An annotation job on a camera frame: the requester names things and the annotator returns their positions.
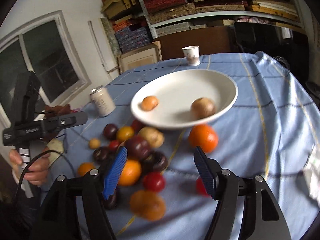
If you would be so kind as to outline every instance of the white plate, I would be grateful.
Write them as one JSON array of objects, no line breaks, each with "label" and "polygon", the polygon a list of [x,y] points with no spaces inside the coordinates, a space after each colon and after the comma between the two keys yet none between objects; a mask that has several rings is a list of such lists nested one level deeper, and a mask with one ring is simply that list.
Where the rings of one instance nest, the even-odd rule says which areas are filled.
[{"label": "white plate", "polygon": [[[140,103],[156,96],[159,105],[146,112]],[[234,104],[238,87],[229,76],[204,69],[182,70],[159,77],[142,87],[131,101],[133,116],[146,125],[161,129],[179,129],[207,123],[222,116]],[[194,100],[207,97],[216,104],[216,114],[196,120],[190,107]]]}]

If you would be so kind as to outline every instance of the white paper cup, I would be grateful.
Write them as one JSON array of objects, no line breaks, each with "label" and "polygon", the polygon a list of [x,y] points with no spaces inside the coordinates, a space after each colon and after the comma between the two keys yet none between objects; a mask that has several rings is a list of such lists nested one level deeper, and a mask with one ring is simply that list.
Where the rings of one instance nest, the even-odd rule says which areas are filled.
[{"label": "white paper cup", "polygon": [[199,46],[188,46],[182,48],[184,56],[187,58],[188,65],[198,66],[200,64],[199,59]]}]

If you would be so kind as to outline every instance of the table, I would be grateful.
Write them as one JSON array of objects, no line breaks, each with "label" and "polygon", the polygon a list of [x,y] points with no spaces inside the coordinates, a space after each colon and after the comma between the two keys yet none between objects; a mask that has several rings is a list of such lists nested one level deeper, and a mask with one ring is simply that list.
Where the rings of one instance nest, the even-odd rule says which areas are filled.
[{"label": "table", "polygon": [[[292,239],[300,239],[319,212],[317,203],[308,197],[301,172],[312,146],[319,146],[319,110],[293,75],[263,52],[203,55],[200,61],[200,65],[192,67],[184,58],[171,59],[121,74],[107,85],[116,104],[109,116],[99,118],[90,103],[83,108],[89,116],[87,123],[64,130],[67,158],[75,169],[83,162],[92,162],[88,140],[97,137],[102,145],[108,145],[101,134],[107,123],[130,125],[134,119],[131,99],[148,82],[185,69],[221,71],[236,81],[239,95],[234,106],[211,123],[219,135],[219,144],[208,156],[238,176],[252,178],[262,174],[279,202]],[[167,205],[165,217],[153,223],[132,217],[129,198],[142,186],[122,187],[120,206],[108,212],[117,239],[204,239],[217,201],[196,193],[198,173],[187,142],[189,131],[164,132],[165,143],[160,150],[171,160],[164,173],[167,186],[160,193]],[[53,179],[60,174],[72,177],[61,158],[52,165],[50,173]],[[81,199],[77,201],[79,221],[85,232]],[[238,238],[242,208],[243,198],[239,197],[231,240]]]}]

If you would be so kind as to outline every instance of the hand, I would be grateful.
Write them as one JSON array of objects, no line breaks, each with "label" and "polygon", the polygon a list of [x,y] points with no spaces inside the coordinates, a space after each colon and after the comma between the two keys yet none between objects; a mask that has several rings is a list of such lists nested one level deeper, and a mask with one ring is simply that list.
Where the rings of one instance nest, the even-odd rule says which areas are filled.
[{"label": "hand", "polygon": [[[49,168],[49,159],[50,153],[42,156],[41,158],[37,159],[29,168],[29,171],[24,175],[24,178],[30,181],[31,184],[40,186],[47,181],[48,176],[48,168]],[[17,176],[20,177],[18,166],[22,165],[22,159],[20,154],[15,149],[11,149],[9,153],[10,162],[12,164],[12,169]]]}]

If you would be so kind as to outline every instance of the aluminum can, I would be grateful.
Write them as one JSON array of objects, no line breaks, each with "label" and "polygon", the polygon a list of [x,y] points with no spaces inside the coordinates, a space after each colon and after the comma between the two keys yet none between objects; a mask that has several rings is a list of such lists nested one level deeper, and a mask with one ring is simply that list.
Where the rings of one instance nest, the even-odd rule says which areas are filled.
[{"label": "aluminum can", "polygon": [[91,90],[90,100],[97,107],[100,117],[107,116],[116,108],[108,90],[103,86]]}]

